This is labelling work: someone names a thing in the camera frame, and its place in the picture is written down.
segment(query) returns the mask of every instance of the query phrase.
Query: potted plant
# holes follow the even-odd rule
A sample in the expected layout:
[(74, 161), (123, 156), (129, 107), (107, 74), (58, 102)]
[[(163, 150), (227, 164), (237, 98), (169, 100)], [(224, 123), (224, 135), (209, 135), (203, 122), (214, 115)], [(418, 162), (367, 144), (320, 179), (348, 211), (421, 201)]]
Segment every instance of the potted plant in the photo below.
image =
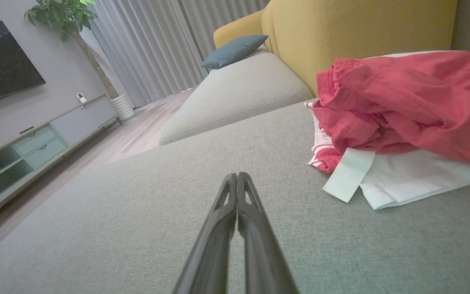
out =
[(104, 74), (101, 66), (93, 56), (92, 52), (86, 46), (80, 32), (83, 27), (90, 28), (90, 20), (97, 17), (95, 13), (88, 10), (87, 3), (95, 4), (94, 0), (36, 0), (37, 5), (33, 6), (24, 13), (24, 17), (35, 26), (36, 23), (54, 28), (61, 38), (61, 41), (67, 41), (72, 36), (80, 46), (93, 69), (101, 79), (106, 91), (112, 99), (119, 119), (125, 120), (132, 117), (135, 112), (129, 106), (125, 94), (119, 95), (112, 83)]

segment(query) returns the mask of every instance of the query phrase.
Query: gray sofa cushion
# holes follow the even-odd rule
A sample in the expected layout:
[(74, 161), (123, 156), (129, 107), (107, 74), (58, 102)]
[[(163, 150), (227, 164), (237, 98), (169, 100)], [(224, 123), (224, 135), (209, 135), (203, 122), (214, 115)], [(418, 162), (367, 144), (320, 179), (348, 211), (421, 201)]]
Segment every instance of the gray sofa cushion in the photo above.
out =
[(312, 99), (306, 84), (279, 58), (259, 48), (212, 71), (162, 131), (161, 145)]
[[(81, 175), (0, 243), (0, 294), (170, 293), (224, 175), (246, 171), (301, 293), (470, 293), (470, 186), (374, 212), (321, 188), (302, 104)], [(244, 293), (231, 242), (229, 293)]]

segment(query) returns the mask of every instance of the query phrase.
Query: floor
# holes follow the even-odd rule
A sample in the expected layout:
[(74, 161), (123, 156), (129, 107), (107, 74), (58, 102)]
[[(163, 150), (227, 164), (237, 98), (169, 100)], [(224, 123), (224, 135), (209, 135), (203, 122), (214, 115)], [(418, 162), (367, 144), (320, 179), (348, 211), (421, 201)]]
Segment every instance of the floor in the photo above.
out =
[(162, 128), (193, 89), (171, 95), (136, 110), (136, 116), (101, 132), (50, 169), (13, 203), (0, 211), (0, 241), (33, 210), (77, 175), (159, 147)]

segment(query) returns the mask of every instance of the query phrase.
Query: tv stand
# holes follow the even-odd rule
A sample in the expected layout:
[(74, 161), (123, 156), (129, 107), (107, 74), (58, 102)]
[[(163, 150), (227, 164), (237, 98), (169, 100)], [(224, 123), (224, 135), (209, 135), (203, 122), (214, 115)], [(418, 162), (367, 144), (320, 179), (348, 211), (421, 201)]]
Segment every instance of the tv stand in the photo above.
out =
[(121, 123), (108, 99), (101, 96), (26, 130), (2, 146), (0, 207), (114, 121)]

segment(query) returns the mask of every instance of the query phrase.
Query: sofa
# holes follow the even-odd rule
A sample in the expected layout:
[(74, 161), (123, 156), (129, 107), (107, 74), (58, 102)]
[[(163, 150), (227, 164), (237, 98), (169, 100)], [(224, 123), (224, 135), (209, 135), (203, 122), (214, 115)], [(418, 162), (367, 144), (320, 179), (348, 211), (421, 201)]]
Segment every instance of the sofa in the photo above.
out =
[[(267, 54), (250, 58), (276, 63)], [(301, 293), (470, 292), (470, 186), (378, 212), (360, 190), (349, 203), (332, 197), (322, 190), (328, 175), (308, 165), (313, 120), (303, 101), (206, 129), (47, 199), (0, 242), (0, 294), (171, 292), (224, 176), (240, 171)], [(244, 266), (235, 233), (229, 293), (244, 293)]]
[(271, 0), (215, 31), (217, 48), (246, 35), (268, 39), (256, 54), (210, 72), (164, 128), (160, 144), (312, 99), (317, 72), (335, 58), (449, 50), (456, 5), (456, 0)]

